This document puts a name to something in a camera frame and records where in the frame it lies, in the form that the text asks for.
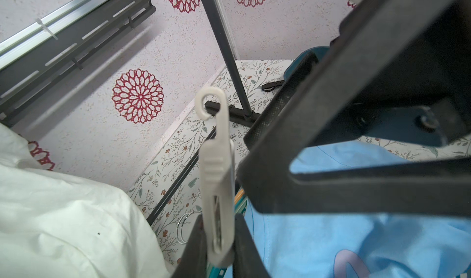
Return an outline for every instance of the textured white wall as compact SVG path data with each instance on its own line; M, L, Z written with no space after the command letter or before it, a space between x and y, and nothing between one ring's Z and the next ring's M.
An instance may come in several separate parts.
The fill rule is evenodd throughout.
M8 2L0 1L0 10ZM47 10L39 0L3 32L15 32L69 0ZM223 63L202 6L189 13L168 0L152 0L157 11L96 61L75 71L30 108L13 130L49 151L54 171L129 188L157 154L160 138ZM151 121L120 116L112 100L116 80L130 69L147 70L163 88L162 111Z
M293 59L328 46L351 11L347 0L222 0L240 59Z
M0 41L8 39L71 0L0 0Z

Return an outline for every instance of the black metal pole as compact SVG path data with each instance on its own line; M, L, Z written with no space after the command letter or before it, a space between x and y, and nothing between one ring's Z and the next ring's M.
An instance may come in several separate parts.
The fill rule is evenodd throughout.
M221 50L222 57L226 62L227 71L232 78L232 83L234 84L235 91L239 96L240 104L244 110L245 117L250 117L253 113L250 108L249 99L245 93L244 85L240 79L239 71L237 69L236 61L234 60L234 55L232 54L231 46L229 45L229 40L227 39L226 32L224 31L224 26L222 25L221 16L219 15L219 10L216 5L215 0L201 0L203 3L204 10L208 16L209 23L211 24L212 31L218 42L219 49Z
M206 137L205 141L208 139L213 139L215 136L216 136L216 128L213 128L212 131L209 133L208 137ZM167 193L165 193L165 195L162 197L162 199L159 201L159 203L156 205L156 207L152 210L150 215L147 217L147 222L149 223L150 226L152 226L152 224L156 221L157 217L162 212L165 205L172 198L172 196L180 187L181 183L183 183L183 181L186 179L186 176L188 176L191 169L193 169L193 167L197 163L199 151L200 150L198 149L195 152L193 157L186 164L185 168L181 171L180 175L178 175L178 177L174 180L172 185L170 185L170 188L167 191Z

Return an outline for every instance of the metal stand base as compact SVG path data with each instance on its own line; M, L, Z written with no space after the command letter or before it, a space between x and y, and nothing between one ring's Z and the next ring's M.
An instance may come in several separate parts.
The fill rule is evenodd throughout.
M219 111L221 105L219 103L213 101L207 101L204 106L206 107L206 111L215 116L215 114ZM260 114L252 111L251 116L246 116L244 114L244 110L240 108L236 108L234 105L229 105L229 121L243 124L247 127L252 127L253 123L258 119Z

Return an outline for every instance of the black metal rack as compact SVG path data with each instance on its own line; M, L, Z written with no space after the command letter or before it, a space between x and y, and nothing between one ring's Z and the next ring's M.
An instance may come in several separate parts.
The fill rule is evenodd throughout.
M155 11L151 0L108 0L62 29L56 34L57 39L50 37L7 65L0 71L1 122L13 126L37 98L74 70L83 69L90 57L115 43Z
M260 114L250 108L249 99L247 98L247 93L245 93L244 84L242 84L242 80L240 79L239 70L237 69L236 61L234 60L234 55L222 24L221 13L215 0L201 0L201 3L204 6L212 31L221 50L222 57L226 63L227 71L229 72L232 84L242 105L242 109L236 108L233 105L229 107L229 120L251 127ZM220 107L219 103L213 101L207 101L205 106L206 111L213 116L219 111Z

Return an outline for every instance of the metal hook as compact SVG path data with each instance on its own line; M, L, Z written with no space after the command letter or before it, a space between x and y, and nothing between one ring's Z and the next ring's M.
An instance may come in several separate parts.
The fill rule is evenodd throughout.
M185 224L186 219L188 219L188 217L191 216L194 213L202 213L202 212L196 212L196 211L187 212L187 213L183 214L183 216L181 216L180 220L177 223L177 242L180 243L180 244L187 244L188 243L188 240L185 241L183 239L183 225Z

